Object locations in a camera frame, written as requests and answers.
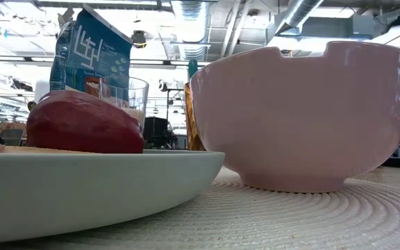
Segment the toast slice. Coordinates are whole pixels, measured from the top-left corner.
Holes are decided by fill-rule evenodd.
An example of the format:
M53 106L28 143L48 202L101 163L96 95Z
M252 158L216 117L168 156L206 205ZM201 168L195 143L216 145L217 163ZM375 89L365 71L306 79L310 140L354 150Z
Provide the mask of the toast slice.
M60 149L47 149L38 147L18 147L18 146L6 146L0 144L0 154L88 154L88 152L81 153L80 151L68 151Z

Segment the black machine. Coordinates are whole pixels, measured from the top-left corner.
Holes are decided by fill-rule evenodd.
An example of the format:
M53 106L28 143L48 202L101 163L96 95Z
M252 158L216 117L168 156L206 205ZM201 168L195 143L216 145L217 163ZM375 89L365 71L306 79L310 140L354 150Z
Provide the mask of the black machine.
M144 121L144 148L145 149L175 149L178 139L169 130L167 119L146 117Z

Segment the white column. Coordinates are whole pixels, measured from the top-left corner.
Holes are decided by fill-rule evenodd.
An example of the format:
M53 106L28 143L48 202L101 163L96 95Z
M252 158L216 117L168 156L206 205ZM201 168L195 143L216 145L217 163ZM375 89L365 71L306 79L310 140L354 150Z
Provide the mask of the white column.
M34 102L37 103L48 92L50 92L49 80L45 78L37 80L34 90Z

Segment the black ceiling device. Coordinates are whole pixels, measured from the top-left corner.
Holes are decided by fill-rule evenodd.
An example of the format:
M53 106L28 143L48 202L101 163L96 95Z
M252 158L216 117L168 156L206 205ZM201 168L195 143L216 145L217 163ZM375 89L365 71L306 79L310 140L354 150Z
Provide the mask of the black ceiling device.
M131 36L133 46L137 49L143 49L147 46L147 39L145 38L145 32L142 30L135 30Z

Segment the round white woven placemat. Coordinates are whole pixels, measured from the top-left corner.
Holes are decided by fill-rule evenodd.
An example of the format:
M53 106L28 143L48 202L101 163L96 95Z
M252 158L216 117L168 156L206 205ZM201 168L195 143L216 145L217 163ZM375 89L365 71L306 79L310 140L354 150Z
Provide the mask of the round white woven placemat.
M223 169L164 212L0 250L400 250L400 188L348 180L337 192L274 192Z

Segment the smooth silver duct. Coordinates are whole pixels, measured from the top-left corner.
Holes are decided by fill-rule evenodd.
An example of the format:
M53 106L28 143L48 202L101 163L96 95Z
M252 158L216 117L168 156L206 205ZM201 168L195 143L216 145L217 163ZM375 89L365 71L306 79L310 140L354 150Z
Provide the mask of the smooth silver duct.
M280 12L274 19L276 35L291 28L302 26L310 14L316 10L324 0L291 0L287 10Z

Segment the blue cereal box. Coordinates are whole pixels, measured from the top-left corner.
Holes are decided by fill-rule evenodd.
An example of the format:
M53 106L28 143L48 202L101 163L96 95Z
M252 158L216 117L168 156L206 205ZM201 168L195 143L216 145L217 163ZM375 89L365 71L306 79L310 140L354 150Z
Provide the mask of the blue cereal box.
M133 41L84 4L58 34L50 90L75 90L99 96L99 80L129 77Z

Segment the pale blue-grey plate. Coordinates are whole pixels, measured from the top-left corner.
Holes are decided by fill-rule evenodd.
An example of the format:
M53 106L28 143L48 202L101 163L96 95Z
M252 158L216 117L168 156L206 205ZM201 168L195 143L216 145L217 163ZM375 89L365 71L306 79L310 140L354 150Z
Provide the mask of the pale blue-grey plate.
M218 175L222 152L0 153L0 242L127 222L178 206Z

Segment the corrugated silver duct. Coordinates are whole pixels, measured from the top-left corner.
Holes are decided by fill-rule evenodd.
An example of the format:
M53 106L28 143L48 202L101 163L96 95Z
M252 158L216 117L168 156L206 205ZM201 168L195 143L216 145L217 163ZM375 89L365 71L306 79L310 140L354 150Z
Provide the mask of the corrugated silver duct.
M209 3L171 0L176 19L176 37L184 60L205 60Z

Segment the red apple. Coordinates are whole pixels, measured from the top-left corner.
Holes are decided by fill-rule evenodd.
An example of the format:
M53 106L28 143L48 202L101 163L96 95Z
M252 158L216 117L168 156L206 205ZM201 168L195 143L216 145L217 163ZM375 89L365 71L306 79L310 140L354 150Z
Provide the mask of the red apple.
M30 147L91 153L142 153L141 123L121 108L87 93L56 90L30 111Z

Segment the clear glass with white filling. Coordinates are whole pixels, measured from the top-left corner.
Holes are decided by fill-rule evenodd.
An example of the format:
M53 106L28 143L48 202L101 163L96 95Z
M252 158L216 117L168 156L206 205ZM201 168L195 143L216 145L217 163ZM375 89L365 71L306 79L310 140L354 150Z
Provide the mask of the clear glass with white filling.
M149 84L130 76L107 76L99 80L99 98L136 118L144 131Z

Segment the cardboard box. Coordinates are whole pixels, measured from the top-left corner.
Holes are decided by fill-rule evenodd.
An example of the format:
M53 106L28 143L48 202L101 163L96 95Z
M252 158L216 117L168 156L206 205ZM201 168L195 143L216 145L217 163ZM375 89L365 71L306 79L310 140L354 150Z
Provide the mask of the cardboard box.
M8 146L23 146L26 141L26 124L21 122L2 122L0 137Z

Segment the pale pink bowl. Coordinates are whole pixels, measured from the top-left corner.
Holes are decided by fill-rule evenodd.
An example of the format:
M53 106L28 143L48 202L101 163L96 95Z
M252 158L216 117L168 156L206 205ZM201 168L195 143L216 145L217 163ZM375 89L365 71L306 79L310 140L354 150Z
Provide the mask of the pale pink bowl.
M245 185L333 192L400 145L400 48L329 42L322 55L264 47L225 57L190 80L205 149Z

